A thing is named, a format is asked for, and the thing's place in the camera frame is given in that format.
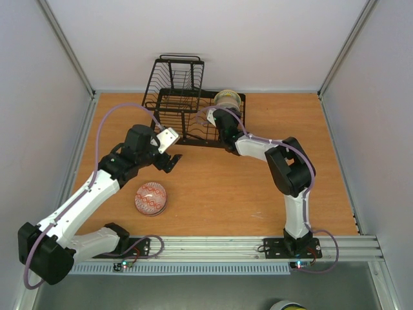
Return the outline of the blue yellow sun bowl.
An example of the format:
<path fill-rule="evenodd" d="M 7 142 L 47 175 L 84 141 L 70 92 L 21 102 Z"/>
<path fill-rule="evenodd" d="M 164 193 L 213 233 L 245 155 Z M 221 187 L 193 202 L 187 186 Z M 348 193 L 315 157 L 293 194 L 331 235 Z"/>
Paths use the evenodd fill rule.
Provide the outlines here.
<path fill-rule="evenodd" d="M 241 97 L 240 95 L 233 91 L 233 90 L 222 90 L 218 92 L 214 97 L 214 103 L 218 105 L 219 103 L 233 103 L 233 104 L 241 104 Z"/>

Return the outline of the red diamond pattern bowl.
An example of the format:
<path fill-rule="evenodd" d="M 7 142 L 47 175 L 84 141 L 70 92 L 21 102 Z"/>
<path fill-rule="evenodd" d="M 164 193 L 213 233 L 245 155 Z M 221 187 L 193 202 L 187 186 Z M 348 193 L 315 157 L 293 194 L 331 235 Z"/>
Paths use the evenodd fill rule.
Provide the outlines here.
<path fill-rule="evenodd" d="M 166 209 L 167 193 L 160 183 L 148 182 L 138 188 L 134 202 L 141 214 L 157 216 Z"/>

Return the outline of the black wire dish rack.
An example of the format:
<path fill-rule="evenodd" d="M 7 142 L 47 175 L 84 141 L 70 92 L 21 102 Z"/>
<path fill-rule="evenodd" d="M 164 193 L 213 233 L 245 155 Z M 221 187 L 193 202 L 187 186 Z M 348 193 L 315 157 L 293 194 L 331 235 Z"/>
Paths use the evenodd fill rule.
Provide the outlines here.
<path fill-rule="evenodd" d="M 207 121 L 208 108 L 220 91 L 203 90 L 205 62 L 199 56 L 160 55 L 153 64 L 142 106 L 160 124 L 172 127 L 180 145 L 225 148 L 215 126 Z"/>

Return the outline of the red floral pattern bowl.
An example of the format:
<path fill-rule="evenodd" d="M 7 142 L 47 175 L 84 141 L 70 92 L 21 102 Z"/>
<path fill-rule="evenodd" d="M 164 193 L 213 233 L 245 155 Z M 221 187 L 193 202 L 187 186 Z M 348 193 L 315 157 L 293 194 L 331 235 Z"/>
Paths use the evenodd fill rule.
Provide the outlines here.
<path fill-rule="evenodd" d="M 224 96 L 222 98 L 216 99 L 216 105 L 219 107 L 227 108 L 227 109 L 233 109 L 239 112 L 241 102 L 237 98 L 233 98 L 230 96 Z"/>

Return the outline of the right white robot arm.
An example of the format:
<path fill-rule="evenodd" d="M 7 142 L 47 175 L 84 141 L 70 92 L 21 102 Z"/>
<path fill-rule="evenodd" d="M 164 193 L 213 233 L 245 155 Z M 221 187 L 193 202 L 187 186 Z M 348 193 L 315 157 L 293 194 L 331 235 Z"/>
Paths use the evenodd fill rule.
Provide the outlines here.
<path fill-rule="evenodd" d="M 285 199 L 285 250 L 290 256 L 302 254 L 313 239 L 307 213 L 316 171 L 298 140 L 272 140 L 248 133 L 233 108 L 213 108 L 207 120 L 217 129 L 227 152 L 268 164 L 274 184 Z"/>

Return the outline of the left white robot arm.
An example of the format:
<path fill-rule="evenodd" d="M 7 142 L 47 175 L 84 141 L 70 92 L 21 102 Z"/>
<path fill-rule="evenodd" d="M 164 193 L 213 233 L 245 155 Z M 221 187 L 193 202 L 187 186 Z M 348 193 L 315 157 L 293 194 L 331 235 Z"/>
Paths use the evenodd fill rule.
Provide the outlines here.
<path fill-rule="evenodd" d="M 172 128 L 156 133 L 146 125 L 134 125 L 124 142 L 101 158 L 89 179 L 62 206 L 37 225 L 28 222 L 22 225 L 17 239 L 19 260 L 25 266 L 25 287 L 39 287 L 29 283 L 30 272 L 42 282 L 54 285 L 79 262 L 99 255 L 126 255 L 133 247 L 129 232 L 115 223 L 82 236 L 76 232 L 102 203 L 135 178 L 140 169 L 153 165 L 169 173 L 180 155 L 171 156 L 166 151 L 179 139 Z"/>

